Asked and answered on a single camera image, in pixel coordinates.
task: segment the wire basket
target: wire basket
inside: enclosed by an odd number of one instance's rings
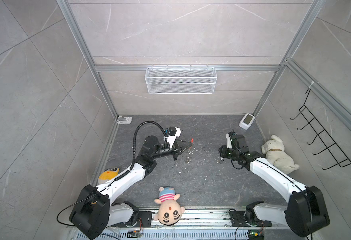
[[[149,67],[145,80],[149,94],[213,93],[217,74],[214,67]]]

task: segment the black wire rack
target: black wire rack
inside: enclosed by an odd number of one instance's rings
[[[304,118],[305,118],[305,120],[306,120],[306,122],[307,122],[307,124],[305,125],[305,126],[303,126],[301,129],[298,129],[297,128],[297,130],[298,131],[300,131],[300,130],[302,130],[302,129],[304,129],[306,126],[310,126],[312,129],[313,129],[313,131],[316,133],[316,136],[314,137],[314,139],[313,139],[313,141],[311,142],[311,143],[309,143],[309,142],[307,142],[307,144],[309,144],[309,145],[312,145],[313,144],[313,142],[316,140],[316,138],[318,137],[321,141],[322,141],[322,143],[323,143],[323,145],[326,147],[324,150],[322,150],[322,151],[320,151],[320,152],[317,152],[317,153],[312,153],[313,155],[318,155],[318,154],[320,154],[320,153],[322,153],[323,151],[328,151],[331,155],[332,155],[332,157],[334,158],[334,160],[337,162],[336,164],[334,164],[334,165],[332,165],[332,166],[330,166],[330,167],[327,167],[327,168],[322,168],[323,170],[326,170],[326,169],[329,169],[329,168],[332,168],[332,167],[334,167],[334,166],[340,166],[340,167],[346,167],[346,166],[349,166],[349,165],[351,165],[351,160],[350,160],[350,158],[345,154],[345,152],[341,149],[341,147],[337,144],[337,142],[333,139],[333,137],[328,133],[328,131],[322,126],[322,124],[318,121],[318,119],[313,115],[313,113],[306,107],[306,100],[308,99],[308,96],[309,96],[309,93],[310,93],[310,89],[308,89],[307,91],[306,91],[306,93],[307,93],[307,95],[306,95],[306,98],[305,98],[305,102],[303,103],[303,105],[302,105],[302,107],[299,109],[299,113],[298,113],[298,115],[295,117],[295,118],[290,118],[290,120],[295,120],[299,115],[302,115]],[[302,113],[304,110],[308,110],[308,112],[311,114],[311,116],[312,116],[312,119],[311,120],[308,120],[306,117],[305,117],[305,115]],[[320,126],[321,126],[321,128],[320,128],[320,131],[318,132],[318,131],[316,131],[316,129],[314,129],[314,127],[312,126],[312,122],[313,121],[316,121]],[[329,146],[327,146],[326,144],[325,144],[325,142],[324,142],[324,140],[322,139],[322,137],[320,136],[320,134],[321,133],[323,133],[323,135],[324,134],[326,134],[325,136],[327,136],[327,137],[329,137],[332,141],[333,141],[333,143],[331,144],[331,145],[329,145]],[[344,160],[342,160],[342,161],[338,161],[337,159],[336,159],[336,157],[333,155],[333,153],[332,153],[332,151],[330,151],[329,150],[329,148],[330,147],[337,147],[341,152],[342,152],[342,154],[345,156],[345,159]]]

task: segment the doll face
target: doll face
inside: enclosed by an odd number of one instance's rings
[[[185,208],[181,208],[174,200],[164,201],[158,210],[158,220],[164,225],[173,225],[179,221]]]

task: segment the plush doll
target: plush doll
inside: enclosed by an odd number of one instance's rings
[[[155,199],[154,202],[161,204],[158,210],[158,214],[154,215],[154,220],[160,223],[171,226],[178,222],[182,214],[185,212],[184,207],[180,207],[178,202],[181,195],[176,194],[172,187],[160,187],[159,188],[159,199]]]
[[[107,168],[99,177],[98,177],[98,184],[105,183],[110,179],[115,178],[118,175],[119,168],[115,167],[113,169]]]
[[[286,154],[282,140],[276,135],[272,135],[271,139],[262,145],[262,153],[266,154],[266,159],[284,174],[297,170],[300,166],[294,164],[293,159]]]

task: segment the small white box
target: small white box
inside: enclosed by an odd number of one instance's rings
[[[241,119],[239,126],[247,130],[250,125],[254,122],[255,117],[250,113],[246,113],[245,116]]]

